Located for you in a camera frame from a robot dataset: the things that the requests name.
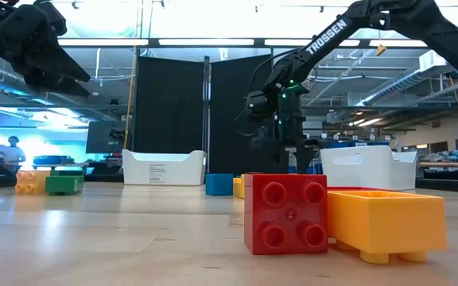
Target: black backdrop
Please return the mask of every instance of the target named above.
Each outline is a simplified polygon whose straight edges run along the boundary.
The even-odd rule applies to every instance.
[[[254,69],[270,56],[256,56],[227,60],[212,64],[212,92],[210,100],[209,172],[232,173],[273,172],[274,164],[268,156],[250,149],[250,138],[236,132],[252,133],[257,126],[247,126],[245,119],[234,120],[244,107]],[[257,74],[253,91],[262,87],[271,71],[271,63]]]
[[[138,68],[133,150],[201,150],[204,64],[140,57]]]

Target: orange lego brick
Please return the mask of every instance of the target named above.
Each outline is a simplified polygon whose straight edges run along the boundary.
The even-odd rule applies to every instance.
[[[15,192],[17,195],[43,195],[45,194],[45,179],[50,176],[50,171],[19,171]]]
[[[233,186],[234,196],[245,199],[245,175],[242,175],[241,178],[234,178]]]
[[[341,249],[355,248],[375,264],[397,253],[426,261],[431,250],[447,249],[444,199],[392,191],[329,191],[329,237]]]

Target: white plastic bin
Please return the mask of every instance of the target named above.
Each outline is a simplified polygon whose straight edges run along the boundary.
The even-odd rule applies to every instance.
[[[416,152],[394,153],[389,146],[321,150],[323,173],[330,187],[414,189]]]
[[[190,154],[152,154],[124,149],[122,155],[125,184],[204,184],[206,153],[203,151],[193,151]]]

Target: ceiling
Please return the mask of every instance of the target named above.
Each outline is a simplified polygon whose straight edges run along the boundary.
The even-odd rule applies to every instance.
[[[352,1],[341,1],[349,5]],[[451,6],[442,8],[443,14],[458,25],[458,1],[437,1]],[[68,19],[69,38],[109,37],[288,37],[306,38],[318,33],[343,13],[343,7],[331,7],[334,1],[268,1],[248,2],[238,0],[227,5],[218,0],[165,1],[53,1],[56,8]],[[395,32],[379,33],[362,29],[353,38],[401,39]],[[87,99],[67,95],[36,95],[25,89],[22,82],[11,76],[0,76],[0,104],[36,104],[34,99],[55,104],[92,106],[93,110],[77,110],[96,120],[116,119],[126,113],[126,108],[112,106],[112,99],[122,105],[128,103],[130,81],[133,74],[132,48],[65,48],[91,76],[85,87],[93,94]],[[233,60],[249,56],[278,54],[281,48],[144,48],[142,55],[173,60],[211,62]],[[381,56],[364,49],[336,49],[316,66],[317,78],[307,82],[311,90],[303,98],[305,106],[346,106],[348,94],[366,94],[385,82],[411,72],[418,66],[418,57],[428,49],[389,49]],[[8,64],[0,60],[0,71],[12,74]],[[404,91],[419,96],[439,90],[437,76]],[[453,97],[440,97],[424,103],[451,106]],[[310,116],[326,116],[326,110],[311,112]]]

